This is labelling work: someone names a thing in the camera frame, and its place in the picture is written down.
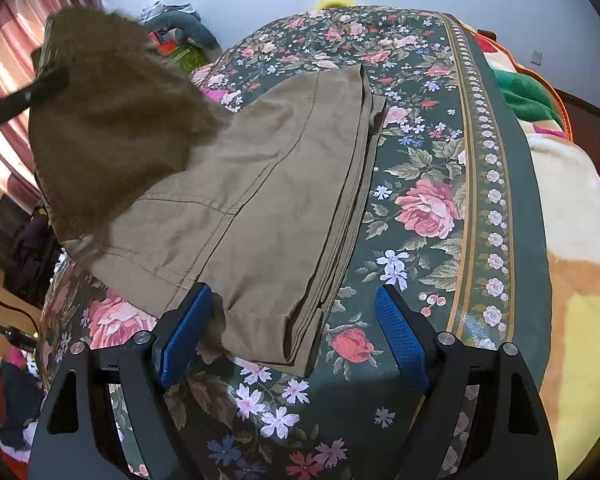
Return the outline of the yellow pillow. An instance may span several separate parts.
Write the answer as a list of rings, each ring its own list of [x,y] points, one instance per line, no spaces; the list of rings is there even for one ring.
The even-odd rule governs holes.
[[[316,10],[341,9],[356,6],[353,0],[320,0],[314,8]]]

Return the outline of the green storage bag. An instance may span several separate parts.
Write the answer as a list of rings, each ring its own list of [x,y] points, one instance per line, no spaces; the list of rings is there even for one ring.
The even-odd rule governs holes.
[[[209,63],[204,51],[192,44],[179,44],[168,58],[189,75]]]

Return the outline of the olive khaki pants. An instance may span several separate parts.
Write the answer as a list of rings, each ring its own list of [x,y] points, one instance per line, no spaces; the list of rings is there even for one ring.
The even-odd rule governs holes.
[[[205,96],[139,24],[51,16],[31,108],[50,222],[74,262],[150,315],[198,282],[210,344],[306,374],[360,226],[385,101],[362,67],[289,77],[239,112]]]

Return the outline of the white wall socket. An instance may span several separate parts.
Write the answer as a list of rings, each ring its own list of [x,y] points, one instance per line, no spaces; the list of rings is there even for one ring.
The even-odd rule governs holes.
[[[531,55],[531,63],[536,66],[541,66],[542,58],[543,58],[542,53],[540,51],[534,50]]]

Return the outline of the colourful fleece blanket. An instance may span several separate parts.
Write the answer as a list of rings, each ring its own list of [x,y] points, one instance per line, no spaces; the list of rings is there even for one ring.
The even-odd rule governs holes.
[[[552,342],[540,396],[562,479],[600,466],[600,176],[574,143],[567,109],[539,74],[475,34],[526,134],[539,183],[552,282]]]

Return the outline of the floral dark green bedspread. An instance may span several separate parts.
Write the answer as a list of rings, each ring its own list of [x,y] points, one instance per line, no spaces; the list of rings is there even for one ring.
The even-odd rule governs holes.
[[[526,136],[459,21],[381,6],[297,14],[242,40],[193,84],[240,90],[242,110],[289,77],[353,65],[385,111],[358,236],[315,360],[306,374],[282,372],[210,344],[204,329],[184,378],[163,396],[198,479],[399,479],[393,467],[422,395],[402,377],[378,322],[385,285],[466,346],[516,344],[540,390],[552,286],[538,184]],[[38,345],[48,392],[73,342],[125,344],[161,316],[68,254]],[[109,396],[131,479],[150,478],[121,387]],[[438,477],[452,478],[460,463],[477,396],[467,388]]]

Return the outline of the folded pink pants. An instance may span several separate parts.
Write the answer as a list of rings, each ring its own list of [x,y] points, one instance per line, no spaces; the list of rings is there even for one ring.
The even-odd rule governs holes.
[[[242,108],[242,92],[240,90],[230,91],[204,87],[200,87],[199,90],[211,101],[219,103],[232,113],[237,113]]]

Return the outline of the orange box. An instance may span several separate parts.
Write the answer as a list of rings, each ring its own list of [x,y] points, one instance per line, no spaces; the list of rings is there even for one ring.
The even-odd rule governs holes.
[[[158,52],[162,55],[169,55],[178,47],[178,43],[176,41],[166,40],[163,38],[163,36],[160,36],[156,32],[150,32],[148,37],[156,46]]]

